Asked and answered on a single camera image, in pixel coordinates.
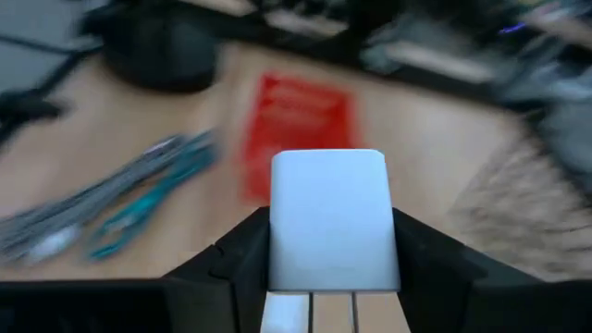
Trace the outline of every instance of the red paper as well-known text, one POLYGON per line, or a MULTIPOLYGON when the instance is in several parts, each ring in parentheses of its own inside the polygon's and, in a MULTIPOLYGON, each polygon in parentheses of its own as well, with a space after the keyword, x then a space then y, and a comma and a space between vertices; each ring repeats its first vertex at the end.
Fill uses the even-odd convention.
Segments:
POLYGON ((265 74, 242 155, 245 198, 269 204, 271 159, 281 151, 360 147, 352 108, 338 88, 265 74))

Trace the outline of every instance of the desk surface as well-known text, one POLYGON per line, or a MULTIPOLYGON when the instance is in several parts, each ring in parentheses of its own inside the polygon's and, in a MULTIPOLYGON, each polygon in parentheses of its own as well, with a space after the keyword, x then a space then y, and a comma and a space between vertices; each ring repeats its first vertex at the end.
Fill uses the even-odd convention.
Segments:
MULTIPOLYGON (((218 130, 222 161, 175 191, 120 255, 91 265, 74 247, 37 266, 3 268, 0 278, 159 277, 229 231, 254 209, 240 197, 241 170, 234 162, 259 78, 269 69, 354 92, 365 142, 386 155, 392 204, 451 234, 454 226, 446 213, 456 197, 517 132, 511 116, 489 106, 244 44, 224 47, 215 86, 185 96, 131 87, 105 70, 97 56, 80 65, 53 96, 68 103, 68 115, 26 128, 0 155, 0 215, 72 193, 181 131, 218 130)), ((380 307, 386 301, 360 302, 361 316, 376 321, 377 314, 364 314, 362 304, 380 307)), ((320 320, 318 325, 333 319, 320 320)), ((329 326, 330 331, 339 327, 334 320, 329 326)))

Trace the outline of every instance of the cable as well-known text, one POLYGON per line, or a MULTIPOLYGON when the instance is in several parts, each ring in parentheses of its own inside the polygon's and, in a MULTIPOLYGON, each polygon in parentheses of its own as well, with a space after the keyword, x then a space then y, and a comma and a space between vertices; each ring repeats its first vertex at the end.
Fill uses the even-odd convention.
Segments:
POLYGON ((35 91, 41 96, 47 96, 55 86, 61 82, 66 76, 85 58, 97 53, 100 50, 99 47, 90 48, 84 51, 80 51, 76 54, 72 54, 62 62, 57 68, 54 68, 49 75, 47 75, 35 88, 35 91))
POLYGON ((35 51, 41 51, 46 53, 58 54, 58 55, 72 55, 75 54, 76 50, 68 50, 61 47, 52 46, 46 43, 40 43, 32 40, 28 40, 21 37, 13 37, 6 34, 0 34, 0 42, 1 43, 9 43, 12 45, 18 45, 21 47, 26 47, 29 49, 33 49, 35 51))
POLYGON ((185 156, 188 144, 208 142, 210 136, 205 133, 190 141, 182 135, 166 138, 113 176, 71 197, 0 219, 0 260, 9 262, 24 258, 34 263, 61 252, 78 238, 82 226, 97 218, 122 194, 185 156))

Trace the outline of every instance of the black cable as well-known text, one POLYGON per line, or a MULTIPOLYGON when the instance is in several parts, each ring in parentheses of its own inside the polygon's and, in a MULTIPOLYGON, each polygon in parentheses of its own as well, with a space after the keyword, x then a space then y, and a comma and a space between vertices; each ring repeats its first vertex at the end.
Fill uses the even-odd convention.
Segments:
POLYGON ((87 56, 95 54, 100 50, 100 47, 95 47, 90 50, 73 53, 60 66, 58 66, 52 73, 47 76, 35 89, 41 96, 49 94, 55 86, 61 82, 83 59, 87 56))
POLYGON ((46 43, 39 43, 31 41, 25 38, 13 37, 3 33, 0 33, 0 43, 9 43, 11 45, 18 45, 27 47, 36 51, 58 54, 58 55, 72 55, 75 54, 76 50, 68 50, 61 47, 52 46, 46 43))
POLYGON ((308 333, 315 333, 315 295, 308 293, 308 333))

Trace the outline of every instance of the black device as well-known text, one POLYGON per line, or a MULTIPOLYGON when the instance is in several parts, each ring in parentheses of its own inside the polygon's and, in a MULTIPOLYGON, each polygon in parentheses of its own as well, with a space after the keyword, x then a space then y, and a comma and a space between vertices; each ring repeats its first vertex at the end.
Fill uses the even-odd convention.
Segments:
MULTIPOLYGON (((589 332, 592 283, 546 283, 393 209, 413 333, 589 332)), ((155 279, 0 283, 0 332, 259 333, 269 209, 155 279)))
POLYGON ((169 0, 116 0, 81 24, 103 41, 106 64, 138 86, 170 93, 199 92, 216 75, 217 40, 169 0))

